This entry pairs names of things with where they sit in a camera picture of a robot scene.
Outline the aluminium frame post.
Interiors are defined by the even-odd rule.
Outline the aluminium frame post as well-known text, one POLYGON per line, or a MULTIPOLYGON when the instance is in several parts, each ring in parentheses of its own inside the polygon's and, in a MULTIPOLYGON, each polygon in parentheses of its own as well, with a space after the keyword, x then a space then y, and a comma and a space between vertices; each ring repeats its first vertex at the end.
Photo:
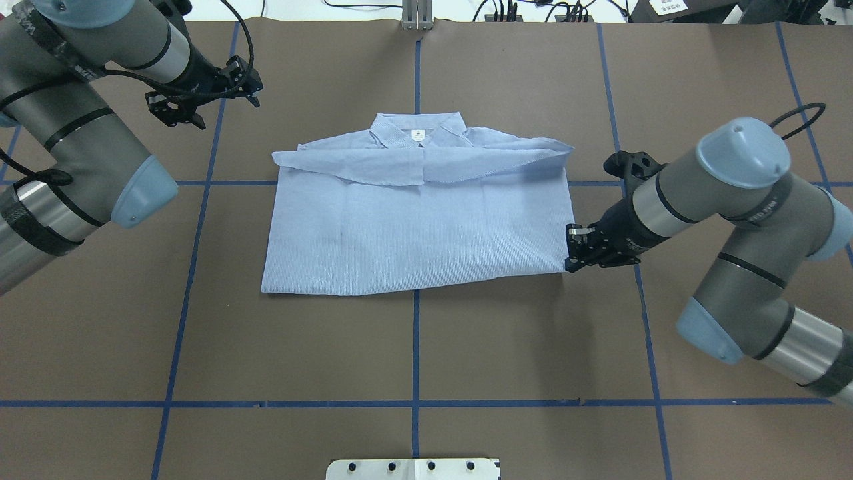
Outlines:
POLYGON ((402 0, 403 31, 430 31, 434 27, 433 0, 402 0))

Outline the white central pillar with base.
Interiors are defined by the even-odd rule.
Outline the white central pillar with base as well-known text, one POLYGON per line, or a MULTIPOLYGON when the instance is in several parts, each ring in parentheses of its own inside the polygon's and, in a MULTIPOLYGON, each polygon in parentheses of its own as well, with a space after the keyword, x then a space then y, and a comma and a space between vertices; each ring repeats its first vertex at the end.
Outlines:
POLYGON ((326 479, 500 479, 499 459, 338 459, 326 479))

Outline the light blue striped shirt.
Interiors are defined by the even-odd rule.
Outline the light blue striped shirt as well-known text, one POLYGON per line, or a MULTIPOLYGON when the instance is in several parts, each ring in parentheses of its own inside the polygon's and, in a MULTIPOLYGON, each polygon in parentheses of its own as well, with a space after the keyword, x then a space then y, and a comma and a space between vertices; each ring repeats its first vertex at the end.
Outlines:
POLYGON ((368 129, 274 152, 263 293, 360 297, 560 273, 572 145, 378 113, 368 129))

